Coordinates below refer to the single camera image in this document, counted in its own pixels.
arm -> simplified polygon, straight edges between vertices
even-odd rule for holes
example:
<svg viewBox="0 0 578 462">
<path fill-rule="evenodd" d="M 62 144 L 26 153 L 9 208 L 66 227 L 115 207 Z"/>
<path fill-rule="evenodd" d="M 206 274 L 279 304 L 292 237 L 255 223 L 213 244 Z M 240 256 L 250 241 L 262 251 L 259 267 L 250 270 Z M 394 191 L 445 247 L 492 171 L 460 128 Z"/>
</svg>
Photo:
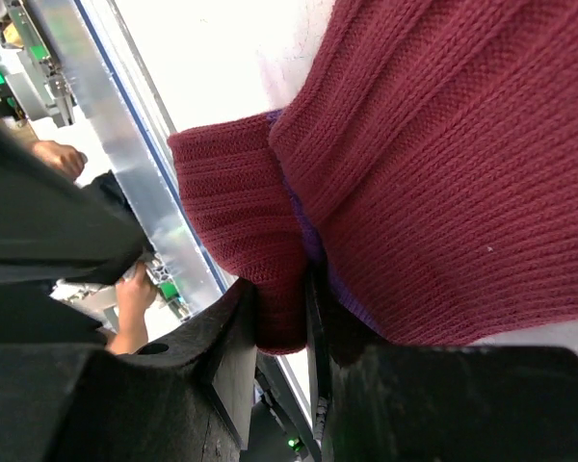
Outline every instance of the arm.
<svg viewBox="0 0 578 462">
<path fill-rule="evenodd" d="M 132 279 L 116 285 L 118 299 L 118 334 L 106 348 L 114 354 L 134 353 L 147 344 L 144 313 L 156 297 L 156 288 L 139 263 Z"/>
</svg>

human hand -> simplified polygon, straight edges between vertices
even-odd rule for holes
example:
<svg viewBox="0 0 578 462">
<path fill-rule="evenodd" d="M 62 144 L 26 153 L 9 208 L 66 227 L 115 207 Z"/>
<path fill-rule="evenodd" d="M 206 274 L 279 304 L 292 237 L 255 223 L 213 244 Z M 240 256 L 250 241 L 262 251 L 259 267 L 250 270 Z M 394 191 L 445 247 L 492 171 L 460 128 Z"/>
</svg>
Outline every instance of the human hand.
<svg viewBox="0 0 578 462">
<path fill-rule="evenodd" d="M 114 354 L 134 353 L 147 344 L 144 313 L 156 297 L 156 288 L 138 263 L 132 279 L 116 284 L 118 302 L 118 334 L 106 348 Z"/>
<path fill-rule="evenodd" d="M 48 166 L 57 169 L 71 181 L 75 181 L 88 159 L 86 156 L 67 144 L 55 141 L 37 141 L 31 146 L 32 154 Z"/>
<path fill-rule="evenodd" d="M 123 324 L 128 327 L 135 322 L 143 322 L 145 310 L 152 304 L 156 294 L 156 287 L 145 272 L 145 264 L 139 262 L 131 279 L 121 279 L 116 284 L 120 329 Z"/>
</svg>

person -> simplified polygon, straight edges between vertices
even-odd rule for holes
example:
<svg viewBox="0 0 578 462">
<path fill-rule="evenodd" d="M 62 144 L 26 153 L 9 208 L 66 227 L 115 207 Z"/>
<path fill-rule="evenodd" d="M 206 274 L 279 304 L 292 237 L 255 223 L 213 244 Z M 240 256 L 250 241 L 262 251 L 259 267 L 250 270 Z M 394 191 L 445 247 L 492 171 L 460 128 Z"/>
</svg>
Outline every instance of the person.
<svg viewBox="0 0 578 462">
<path fill-rule="evenodd" d="M 30 151 L 73 182 L 82 174 L 88 161 L 85 154 L 73 146 L 55 141 L 35 141 L 30 145 Z M 145 310 L 156 295 L 156 287 L 147 276 L 142 262 L 137 263 L 133 277 L 120 279 L 116 284 L 118 333 L 103 330 L 108 339 L 108 351 L 114 354 L 135 353 L 147 344 Z"/>
<path fill-rule="evenodd" d="M 266 352 L 305 346 L 313 266 L 393 344 L 578 321 L 578 0 L 336 0 L 288 106 L 169 145 Z"/>
</svg>

maroon knit sweater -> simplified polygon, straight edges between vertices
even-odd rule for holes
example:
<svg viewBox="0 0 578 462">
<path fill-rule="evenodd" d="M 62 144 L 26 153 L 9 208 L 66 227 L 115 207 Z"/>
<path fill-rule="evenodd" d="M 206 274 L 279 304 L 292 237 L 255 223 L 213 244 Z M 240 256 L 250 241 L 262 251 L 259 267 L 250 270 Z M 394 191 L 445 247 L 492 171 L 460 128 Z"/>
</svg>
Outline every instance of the maroon knit sweater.
<svg viewBox="0 0 578 462">
<path fill-rule="evenodd" d="M 313 243 L 391 342 L 578 318 L 578 0 L 338 0 L 275 118 L 170 138 L 195 229 L 259 288 L 265 350 L 304 344 Z"/>
</svg>

white surface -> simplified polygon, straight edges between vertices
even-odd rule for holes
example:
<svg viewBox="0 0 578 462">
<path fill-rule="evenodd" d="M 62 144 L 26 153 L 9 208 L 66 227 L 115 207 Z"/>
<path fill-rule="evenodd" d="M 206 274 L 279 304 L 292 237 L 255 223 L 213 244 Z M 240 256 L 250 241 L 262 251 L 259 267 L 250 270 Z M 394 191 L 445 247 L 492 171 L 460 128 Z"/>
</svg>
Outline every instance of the white surface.
<svg viewBox="0 0 578 462">
<path fill-rule="evenodd" d="M 23 70 L 16 53 L 16 50 L 5 50 L 0 46 L 0 70 L 3 75 Z"/>
<path fill-rule="evenodd" d="M 291 370 L 296 375 L 306 401 L 310 404 L 310 383 L 308 382 L 308 355 L 305 349 L 298 353 L 285 355 Z"/>
<path fill-rule="evenodd" d="M 178 130 L 252 116 L 298 93 L 332 0 L 117 0 Z"/>
</svg>

